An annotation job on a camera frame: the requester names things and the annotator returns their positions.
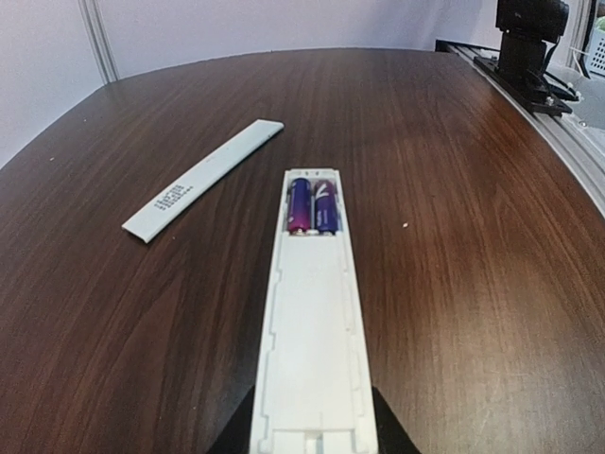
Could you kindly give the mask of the white remote back cover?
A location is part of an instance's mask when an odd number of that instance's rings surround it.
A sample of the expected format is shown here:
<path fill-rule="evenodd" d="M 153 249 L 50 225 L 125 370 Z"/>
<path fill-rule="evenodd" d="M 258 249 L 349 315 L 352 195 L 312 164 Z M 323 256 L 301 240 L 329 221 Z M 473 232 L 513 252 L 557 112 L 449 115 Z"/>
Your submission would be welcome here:
<path fill-rule="evenodd" d="M 169 184 L 124 222 L 122 229 L 148 244 L 195 200 L 284 127 L 278 121 L 255 120 Z"/>

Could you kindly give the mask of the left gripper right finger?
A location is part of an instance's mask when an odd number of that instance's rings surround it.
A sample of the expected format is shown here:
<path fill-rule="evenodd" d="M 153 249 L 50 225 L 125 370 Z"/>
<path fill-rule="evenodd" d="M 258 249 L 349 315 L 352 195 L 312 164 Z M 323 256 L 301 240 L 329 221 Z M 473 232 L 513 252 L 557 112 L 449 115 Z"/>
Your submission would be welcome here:
<path fill-rule="evenodd" d="M 372 387 L 372 400 L 379 454 L 420 454 L 402 424 L 377 387 Z"/>

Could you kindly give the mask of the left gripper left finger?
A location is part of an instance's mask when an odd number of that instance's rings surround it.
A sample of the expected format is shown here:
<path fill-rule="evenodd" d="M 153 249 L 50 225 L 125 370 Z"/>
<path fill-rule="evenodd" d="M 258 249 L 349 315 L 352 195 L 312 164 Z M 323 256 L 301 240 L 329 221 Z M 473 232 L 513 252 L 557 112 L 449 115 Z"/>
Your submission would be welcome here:
<path fill-rule="evenodd" d="M 248 454 L 255 387 L 251 386 L 226 426 L 207 450 L 208 454 Z"/>

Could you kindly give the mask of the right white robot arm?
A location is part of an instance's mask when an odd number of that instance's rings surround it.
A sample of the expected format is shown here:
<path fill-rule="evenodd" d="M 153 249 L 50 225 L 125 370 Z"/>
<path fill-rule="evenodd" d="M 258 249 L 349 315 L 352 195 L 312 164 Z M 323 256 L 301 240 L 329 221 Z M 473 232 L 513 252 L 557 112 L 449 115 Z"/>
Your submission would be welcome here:
<path fill-rule="evenodd" d="M 569 5 L 559 0 L 500 0 L 495 26 L 502 32 L 498 72 L 513 83 L 542 79 L 563 36 Z"/>

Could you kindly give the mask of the white remote control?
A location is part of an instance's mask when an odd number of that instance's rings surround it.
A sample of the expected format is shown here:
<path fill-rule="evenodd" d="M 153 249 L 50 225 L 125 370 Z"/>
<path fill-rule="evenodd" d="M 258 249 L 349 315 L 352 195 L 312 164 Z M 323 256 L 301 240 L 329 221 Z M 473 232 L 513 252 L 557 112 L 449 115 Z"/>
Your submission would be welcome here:
<path fill-rule="evenodd" d="M 291 185 L 335 188 L 337 229 L 287 229 Z M 250 453 L 376 453 L 372 385 L 342 184 L 332 168 L 285 172 L 268 275 Z"/>

